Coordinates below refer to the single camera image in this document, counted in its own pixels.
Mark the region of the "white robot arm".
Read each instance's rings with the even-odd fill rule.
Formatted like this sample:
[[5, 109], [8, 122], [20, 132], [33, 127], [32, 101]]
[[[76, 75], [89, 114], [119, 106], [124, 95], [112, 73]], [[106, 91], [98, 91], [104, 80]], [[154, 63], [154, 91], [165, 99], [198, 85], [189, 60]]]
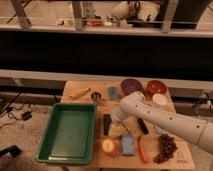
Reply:
[[112, 121], [130, 116], [144, 119], [213, 155], [213, 122], [151, 107], [144, 100], [140, 91], [125, 96], [110, 111]]

